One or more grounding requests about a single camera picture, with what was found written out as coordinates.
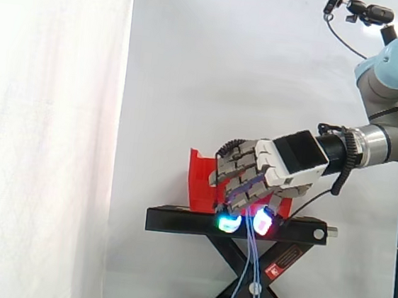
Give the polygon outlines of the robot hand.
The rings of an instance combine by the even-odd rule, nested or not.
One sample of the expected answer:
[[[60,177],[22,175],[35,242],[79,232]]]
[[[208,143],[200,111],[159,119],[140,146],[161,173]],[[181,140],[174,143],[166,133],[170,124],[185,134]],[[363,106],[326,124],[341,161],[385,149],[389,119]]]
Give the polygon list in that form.
[[[277,139],[233,139],[215,153],[209,184],[218,229],[231,234],[248,217],[257,234],[282,224],[283,200],[304,195],[329,165],[329,158],[308,130]]]

